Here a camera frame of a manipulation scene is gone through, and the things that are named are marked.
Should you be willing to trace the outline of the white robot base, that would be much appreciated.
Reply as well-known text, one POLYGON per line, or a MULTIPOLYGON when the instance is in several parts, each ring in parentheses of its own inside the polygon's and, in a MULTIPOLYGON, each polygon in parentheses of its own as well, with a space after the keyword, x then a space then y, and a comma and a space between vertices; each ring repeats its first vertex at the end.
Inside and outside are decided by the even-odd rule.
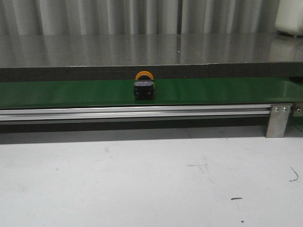
POLYGON ((303 35, 303 1, 280 0, 275 19, 276 31, 292 36, 303 35))

